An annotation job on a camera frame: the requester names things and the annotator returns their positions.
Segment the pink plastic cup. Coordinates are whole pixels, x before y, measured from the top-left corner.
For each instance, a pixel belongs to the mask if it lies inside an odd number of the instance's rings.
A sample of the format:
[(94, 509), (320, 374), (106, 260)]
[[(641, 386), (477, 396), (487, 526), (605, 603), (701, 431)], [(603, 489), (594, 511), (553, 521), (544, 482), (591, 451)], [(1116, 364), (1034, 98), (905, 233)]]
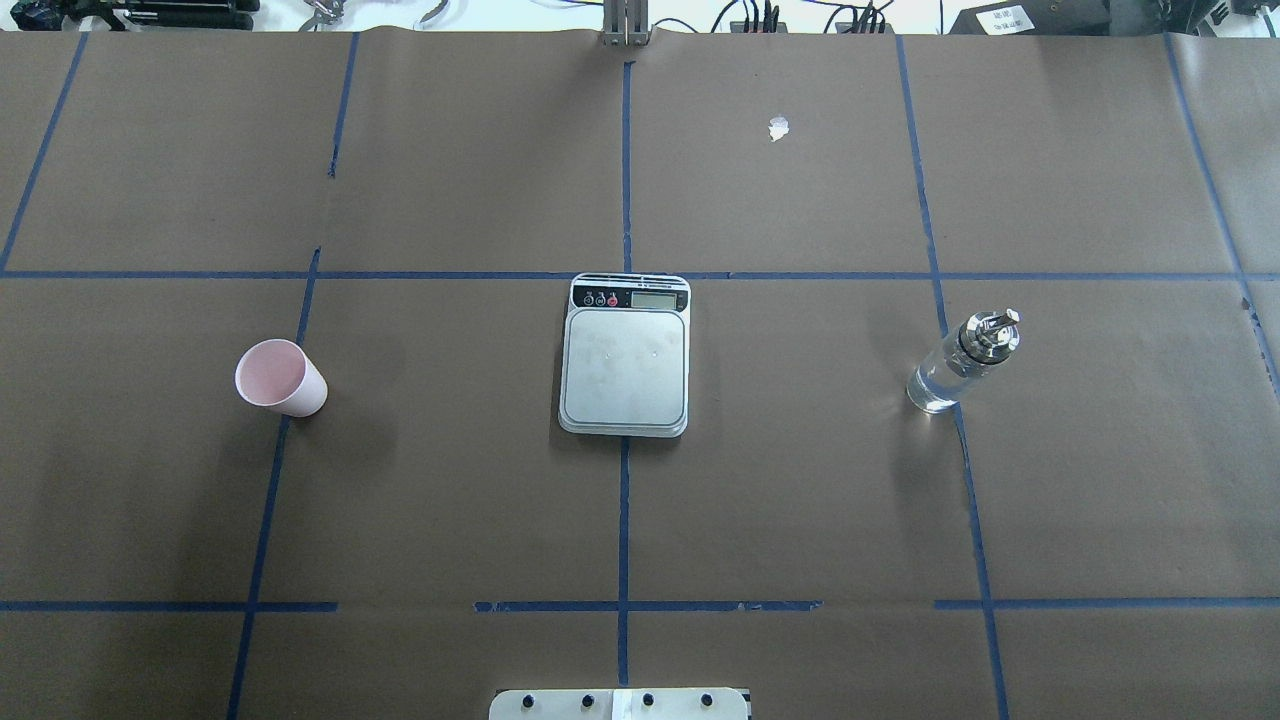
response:
[(289, 340), (264, 340), (247, 348), (234, 370), (247, 404), (291, 418), (307, 418), (325, 405), (329, 388), (306, 352)]

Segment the grey kitchen scale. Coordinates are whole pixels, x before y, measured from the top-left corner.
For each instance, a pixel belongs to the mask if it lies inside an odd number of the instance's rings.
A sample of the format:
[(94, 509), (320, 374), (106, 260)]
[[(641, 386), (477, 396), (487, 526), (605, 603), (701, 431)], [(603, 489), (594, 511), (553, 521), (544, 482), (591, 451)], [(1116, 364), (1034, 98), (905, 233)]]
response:
[(690, 301), (691, 286), (680, 275), (573, 277), (561, 354), (561, 428), (680, 437), (689, 424)]

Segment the aluminium frame post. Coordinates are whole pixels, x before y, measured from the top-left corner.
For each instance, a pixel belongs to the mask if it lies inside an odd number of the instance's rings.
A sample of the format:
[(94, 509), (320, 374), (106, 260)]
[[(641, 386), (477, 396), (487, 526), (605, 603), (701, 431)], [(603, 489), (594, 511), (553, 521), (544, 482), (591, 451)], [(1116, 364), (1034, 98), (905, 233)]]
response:
[(605, 47), (643, 47), (649, 45), (652, 23), (648, 0), (602, 1), (602, 44)]

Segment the black folded tripod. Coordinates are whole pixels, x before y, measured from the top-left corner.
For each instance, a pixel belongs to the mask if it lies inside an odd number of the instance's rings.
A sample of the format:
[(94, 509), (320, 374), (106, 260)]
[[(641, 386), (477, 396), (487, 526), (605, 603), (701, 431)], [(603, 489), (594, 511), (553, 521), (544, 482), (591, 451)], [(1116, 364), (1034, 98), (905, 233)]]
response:
[(253, 28), (259, 1), (4, 1), (20, 31), (61, 31), (97, 18), (111, 31), (132, 26), (179, 29)]

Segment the black box with label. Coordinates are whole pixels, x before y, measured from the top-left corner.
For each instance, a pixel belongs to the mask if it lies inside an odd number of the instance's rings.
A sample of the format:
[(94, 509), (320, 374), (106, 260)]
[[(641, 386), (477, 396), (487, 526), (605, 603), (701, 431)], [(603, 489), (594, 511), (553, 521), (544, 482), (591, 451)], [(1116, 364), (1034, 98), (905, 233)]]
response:
[(996, 1), (960, 10), (946, 35), (1108, 36), (1108, 1)]

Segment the clear glass sauce bottle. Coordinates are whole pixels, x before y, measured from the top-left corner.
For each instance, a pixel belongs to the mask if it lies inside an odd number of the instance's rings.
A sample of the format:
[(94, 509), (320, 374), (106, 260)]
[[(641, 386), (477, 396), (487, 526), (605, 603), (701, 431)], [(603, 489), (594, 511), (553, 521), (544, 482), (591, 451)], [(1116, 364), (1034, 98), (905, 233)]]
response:
[(918, 364), (905, 387), (908, 398), (923, 413), (948, 411), (1012, 357), (1021, 342), (1020, 322), (1012, 307), (972, 314)]

